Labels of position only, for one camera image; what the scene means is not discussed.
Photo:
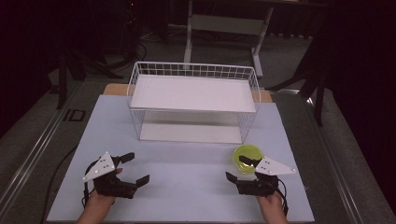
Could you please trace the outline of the yellow-green plastic bowl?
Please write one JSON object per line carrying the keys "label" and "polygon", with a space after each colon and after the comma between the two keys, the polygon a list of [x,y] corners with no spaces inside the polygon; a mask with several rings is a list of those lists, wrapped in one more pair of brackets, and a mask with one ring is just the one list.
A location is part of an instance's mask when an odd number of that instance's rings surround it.
{"label": "yellow-green plastic bowl", "polygon": [[259,161],[264,157],[260,149],[254,145],[246,144],[237,147],[233,152],[233,163],[241,174],[251,174],[255,171],[255,167],[241,162],[239,160],[240,156],[244,156],[255,161]]}

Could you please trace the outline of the metal floor rail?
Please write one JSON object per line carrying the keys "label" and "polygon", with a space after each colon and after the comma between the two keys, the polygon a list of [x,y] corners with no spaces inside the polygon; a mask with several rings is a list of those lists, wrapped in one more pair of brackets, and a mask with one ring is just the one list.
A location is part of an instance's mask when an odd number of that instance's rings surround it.
{"label": "metal floor rail", "polygon": [[360,211],[351,194],[351,190],[343,176],[343,172],[339,166],[339,163],[337,162],[337,159],[332,153],[330,142],[323,128],[318,126],[317,121],[314,117],[314,102],[310,97],[308,97],[307,99],[303,99],[303,102],[305,110],[310,116],[310,123],[313,126],[315,132],[317,133],[320,147],[323,149],[324,160],[327,163],[328,170],[332,176],[334,186],[337,188],[342,204],[346,210],[348,219],[351,224],[364,224]]}
{"label": "metal floor rail", "polygon": [[55,94],[44,95],[26,118],[0,139],[0,221],[18,198],[81,86],[81,82],[71,85],[60,109],[56,109]]}

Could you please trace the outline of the person's right hand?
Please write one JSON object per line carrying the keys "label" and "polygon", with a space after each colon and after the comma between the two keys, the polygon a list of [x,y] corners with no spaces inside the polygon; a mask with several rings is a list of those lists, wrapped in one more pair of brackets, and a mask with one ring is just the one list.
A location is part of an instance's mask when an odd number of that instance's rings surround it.
{"label": "person's right hand", "polygon": [[272,195],[269,196],[257,196],[256,199],[264,215],[283,213],[283,199],[279,192],[275,191]]}

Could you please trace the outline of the white metal desk frame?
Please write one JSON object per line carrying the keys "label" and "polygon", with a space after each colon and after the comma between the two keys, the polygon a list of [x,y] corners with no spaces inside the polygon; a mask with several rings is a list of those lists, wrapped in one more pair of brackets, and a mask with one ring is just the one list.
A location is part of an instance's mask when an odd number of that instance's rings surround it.
{"label": "white metal desk frame", "polygon": [[187,40],[183,62],[191,62],[193,30],[233,33],[240,35],[255,35],[258,37],[258,43],[250,50],[251,57],[256,70],[256,75],[258,77],[263,77],[260,51],[267,29],[269,27],[270,20],[272,18],[274,8],[268,7],[266,9],[263,20],[238,19],[231,17],[194,14],[193,1],[194,0],[188,0]]}

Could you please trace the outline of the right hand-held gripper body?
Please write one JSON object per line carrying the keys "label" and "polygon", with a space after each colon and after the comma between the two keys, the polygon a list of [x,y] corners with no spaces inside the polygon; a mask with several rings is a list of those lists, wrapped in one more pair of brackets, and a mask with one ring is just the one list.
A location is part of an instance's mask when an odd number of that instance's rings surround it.
{"label": "right hand-held gripper body", "polygon": [[291,168],[279,161],[263,157],[255,167],[253,180],[238,180],[235,184],[238,192],[245,195],[269,196],[278,190],[278,178],[280,175],[291,175],[296,173]]}

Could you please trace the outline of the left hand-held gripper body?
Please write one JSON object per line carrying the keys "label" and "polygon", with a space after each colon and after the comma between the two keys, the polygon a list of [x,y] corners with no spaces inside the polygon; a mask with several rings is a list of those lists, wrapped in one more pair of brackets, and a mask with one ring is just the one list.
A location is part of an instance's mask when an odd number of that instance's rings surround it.
{"label": "left hand-held gripper body", "polygon": [[90,192],[88,182],[93,181],[94,188],[101,195],[132,199],[137,190],[136,184],[123,182],[117,177],[117,167],[120,157],[112,157],[106,152],[97,161],[92,162],[82,178],[84,183],[84,198],[88,199]]}

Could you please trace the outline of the person's left hand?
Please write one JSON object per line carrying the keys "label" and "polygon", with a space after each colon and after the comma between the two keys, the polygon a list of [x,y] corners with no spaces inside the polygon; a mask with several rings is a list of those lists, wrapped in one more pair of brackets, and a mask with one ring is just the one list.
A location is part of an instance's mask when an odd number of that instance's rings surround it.
{"label": "person's left hand", "polygon": [[115,201],[115,196],[101,195],[96,189],[93,189],[86,203],[86,208],[105,209],[109,208]]}

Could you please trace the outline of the black metal stand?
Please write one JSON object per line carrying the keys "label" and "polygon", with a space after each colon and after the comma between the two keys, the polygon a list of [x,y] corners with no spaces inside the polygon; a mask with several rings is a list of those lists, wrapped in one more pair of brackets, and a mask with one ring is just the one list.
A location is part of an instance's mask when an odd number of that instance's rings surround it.
{"label": "black metal stand", "polygon": [[59,73],[56,89],[56,94],[58,95],[57,109],[61,109],[67,100],[67,73],[70,73],[73,79],[83,81],[86,77],[86,72],[83,67],[84,63],[93,68],[100,75],[120,79],[120,76],[114,74],[103,65],[89,58],[81,51],[72,49],[68,46],[61,47],[59,51]]}
{"label": "black metal stand", "polygon": [[304,84],[298,94],[307,100],[314,92],[316,93],[316,102],[314,118],[319,127],[322,127],[321,112],[323,107],[325,79],[328,72],[326,60],[330,57],[331,50],[326,48],[326,42],[329,40],[325,28],[321,27],[309,45],[304,57],[298,64],[294,75],[271,87],[266,87],[268,91],[280,91],[291,84],[304,79]]}

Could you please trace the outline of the white wire shelf rack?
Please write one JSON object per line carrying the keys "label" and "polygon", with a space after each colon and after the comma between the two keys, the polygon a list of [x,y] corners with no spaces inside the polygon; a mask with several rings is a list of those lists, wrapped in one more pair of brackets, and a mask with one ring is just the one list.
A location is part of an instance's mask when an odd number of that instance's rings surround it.
{"label": "white wire shelf rack", "polygon": [[142,141],[241,144],[261,99],[250,66],[138,62],[127,88]]}

